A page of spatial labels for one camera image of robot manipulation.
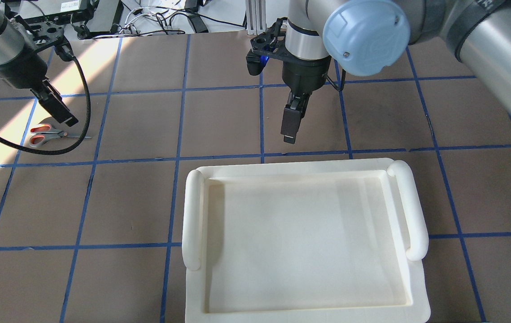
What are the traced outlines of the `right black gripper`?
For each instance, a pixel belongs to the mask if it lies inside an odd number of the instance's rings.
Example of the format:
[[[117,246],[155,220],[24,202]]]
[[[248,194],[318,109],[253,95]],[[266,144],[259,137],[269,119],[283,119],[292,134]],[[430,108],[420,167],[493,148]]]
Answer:
[[[325,84],[331,65],[330,58],[311,61],[313,65],[302,62],[283,62],[282,80],[290,88],[290,94],[284,107],[280,133],[288,144],[296,143],[311,94]]]

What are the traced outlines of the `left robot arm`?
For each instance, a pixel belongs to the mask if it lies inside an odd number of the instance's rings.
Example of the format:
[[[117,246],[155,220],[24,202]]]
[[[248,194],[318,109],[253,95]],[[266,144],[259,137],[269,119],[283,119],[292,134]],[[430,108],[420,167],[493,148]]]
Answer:
[[[50,83],[41,51],[54,47],[63,61],[72,61],[74,53],[61,27],[42,25],[32,29],[21,18],[9,19],[0,9],[0,79],[16,89],[28,89],[58,123],[73,126],[78,119],[64,104]]]

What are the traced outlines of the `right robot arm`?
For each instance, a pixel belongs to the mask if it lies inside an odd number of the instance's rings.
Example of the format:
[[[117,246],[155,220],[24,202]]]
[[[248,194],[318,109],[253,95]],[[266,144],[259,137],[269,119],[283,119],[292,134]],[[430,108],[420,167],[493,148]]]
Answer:
[[[285,47],[371,76],[435,37],[511,114],[511,0],[291,0]]]

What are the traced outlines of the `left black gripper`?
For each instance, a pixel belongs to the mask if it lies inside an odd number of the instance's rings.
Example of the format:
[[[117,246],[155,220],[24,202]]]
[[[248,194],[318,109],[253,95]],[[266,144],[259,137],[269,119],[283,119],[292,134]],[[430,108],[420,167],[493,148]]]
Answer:
[[[60,92],[46,77],[48,65],[38,54],[23,54],[0,64],[0,78],[17,89],[30,89],[38,103],[58,123],[72,127],[78,119],[63,102]]]

